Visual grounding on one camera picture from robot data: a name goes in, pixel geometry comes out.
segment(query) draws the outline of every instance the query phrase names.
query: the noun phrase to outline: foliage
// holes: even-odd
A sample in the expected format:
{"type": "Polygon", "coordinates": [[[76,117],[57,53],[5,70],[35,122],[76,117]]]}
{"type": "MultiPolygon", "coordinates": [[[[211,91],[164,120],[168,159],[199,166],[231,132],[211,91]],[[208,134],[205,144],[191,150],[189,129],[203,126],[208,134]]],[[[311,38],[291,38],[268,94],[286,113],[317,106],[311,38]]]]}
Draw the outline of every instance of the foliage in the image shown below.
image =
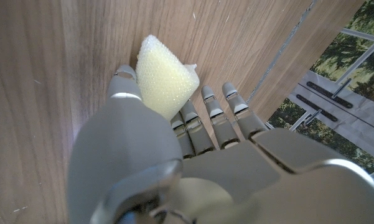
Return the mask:
{"type": "Polygon", "coordinates": [[[290,101],[288,98],[274,112],[268,122],[275,128],[289,129],[303,114],[304,109],[290,101]]]}
{"type": "MultiPolygon", "coordinates": [[[[346,28],[374,35],[374,0],[365,2],[346,28]]],[[[336,81],[372,44],[370,40],[340,33],[311,70],[336,81]]],[[[353,80],[348,88],[374,101],[374,53],[350,77],[353,80]]]]}
{"type": "Polygon", "coordinates": [[[296,131],[320,142],[356,163],[368,173],[374,172],[374,157],[345,139],[318,119],[301,124],[296,131]]]}
{"type": "Polygon", "coordinates": [[[346,28],[374,35],[374,0],[366,1],[346,28]]]}
{"type": "MultiPolygon", "coordinates": [[[[346,28],[374,35],[374,0],[366,1],[346,28]]],[[[372,44],[373,41],[340,33],[311,67],[311,70],[336,81],[372,44]]],[[[374,53],[353,71],[350,78],[353,80],[347,88],[374,101],[374,53]]],[[[286,99],[269,122],[277,128],[290,128],[304,112],[298,105],[286,99]]],[[[336,150],[368,173],[374,172],[372,155],[318,119],[313,120],[309,125],[301,124],[296,131],[336,150]]]]}

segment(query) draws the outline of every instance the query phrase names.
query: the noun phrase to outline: metal bracket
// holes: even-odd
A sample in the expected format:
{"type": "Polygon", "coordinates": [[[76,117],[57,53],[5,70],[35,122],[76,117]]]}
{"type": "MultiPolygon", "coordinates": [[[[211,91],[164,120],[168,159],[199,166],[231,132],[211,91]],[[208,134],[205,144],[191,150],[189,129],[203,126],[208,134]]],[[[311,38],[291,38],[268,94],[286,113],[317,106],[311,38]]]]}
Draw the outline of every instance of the metal bracket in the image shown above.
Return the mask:
{"type": "Polygon", "coordinates": [[[307,82],[306,85],[308,87],[311,87],[315,91],[319,92],[320,94],[322,94],[322,95],[328,97],[329,99],[333,100],[334,102],[350,109],[350,108],[353,108],[353,104],[346,101],[346,100],[343,100],[343,99],[341,99],[340,97],[337,96],[350,82],[351,82],[351,78],[349,78],[343,85],[341,85],[339,87],[339,89],[335,91],[335,93],[331,93],[331,92],[325,90],[324,88],[322,88],[321,86],[319,86],[315,83],[312,83],[312,82],[307,82]]]}
{"type": "Polygon", "coordinates": [[[333,121],[333,122],[338,121],[338,119],[337,119],[335,116],[331,115],[328,111],[326,111],[326,110],[322,109],[321,107],[317,106],[315,103],[313,103],[313,102],[307,100],[307,99],[304,98],[302,95],[297,94],[297,95],[296,95],[296,98],[299,99],[299,100],[301,100],[301,101],[303,101],[303,103],[309,105],[311,108],[313,108],[314,110],[317,111],[317,112],[315,112],[313,115],[311,115],[311,116],[309,117],[309,119],[306,120],[306,121],[304,122],[304,124],[309,124],[309,123],[310,123],[310,122],[311,122],[311,121],[312,121],[316,116],[318,116],[319,114],[324,115],[326,118],[330,119],[330,120],[333,121]]]}

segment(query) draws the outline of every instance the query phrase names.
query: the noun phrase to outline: wooden surface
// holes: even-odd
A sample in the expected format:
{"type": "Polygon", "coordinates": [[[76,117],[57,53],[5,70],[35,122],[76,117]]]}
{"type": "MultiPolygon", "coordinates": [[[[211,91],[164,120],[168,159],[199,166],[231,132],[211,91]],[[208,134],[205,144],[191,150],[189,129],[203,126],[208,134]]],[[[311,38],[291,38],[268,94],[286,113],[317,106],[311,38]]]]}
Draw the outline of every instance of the wooden surface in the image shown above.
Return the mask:
{"type": "Polygon", "coordinates": [[[273,69],[252,98],[250,106],[267,121],[293,91],[365,0],[319,1],[285,48],[273,69]]]}
{"type": "MultiPolygon", "coordinates": [[[[267,78],[286,79],[290,86],[264,83],[257,96],[275,100],[260,101],[255,111],[269,114],[278,107],[363,1],[346,2],[316,3],[302,23],[307,27],[279,58],[288,72],[275,67],[267,78]]],[[[247,99],[310,5],[0,1],[0,223],[68,222],[65,177],[73,140],[105,103],[117,67],[135,66],[145,36],[156,35],[181,62],[196,63],[201,86],[210,85],[226,109],[222,84],[231,81],[247,99]]],[[[194,103],[208,124],[198,96],[194,103]]]]}

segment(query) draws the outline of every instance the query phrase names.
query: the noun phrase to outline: robotic hand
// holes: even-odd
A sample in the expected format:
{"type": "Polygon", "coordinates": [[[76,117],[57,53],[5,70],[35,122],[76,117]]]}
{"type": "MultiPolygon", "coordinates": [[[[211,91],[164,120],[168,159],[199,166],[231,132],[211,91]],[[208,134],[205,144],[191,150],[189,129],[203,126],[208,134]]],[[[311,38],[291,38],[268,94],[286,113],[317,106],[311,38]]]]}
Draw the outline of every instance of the robotic hand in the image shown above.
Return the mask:
{"type": "Polygon", "coordinates": [[[374,223],[365,171],[304,136],[268,131],[230,83],[223,94],[244,139],[202,88],[216,150],[191,101],[169,125],[144,106],[135,79],[120,67],[78,134],[71,223],[374,223]]]}

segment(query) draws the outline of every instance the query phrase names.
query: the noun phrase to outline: white foam sponge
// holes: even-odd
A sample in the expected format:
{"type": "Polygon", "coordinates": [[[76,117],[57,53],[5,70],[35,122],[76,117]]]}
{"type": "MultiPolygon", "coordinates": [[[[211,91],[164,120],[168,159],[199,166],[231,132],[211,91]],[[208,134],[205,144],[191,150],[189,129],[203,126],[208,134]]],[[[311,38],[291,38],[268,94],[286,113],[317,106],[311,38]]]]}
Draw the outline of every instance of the white foam sponge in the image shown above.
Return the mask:
{"type": "Polygon", "coordinates": [[[155,36],[143,41],[136,67],[144,104],[170,121],[199,86],[196,65],[182,65],[155,36]]]}

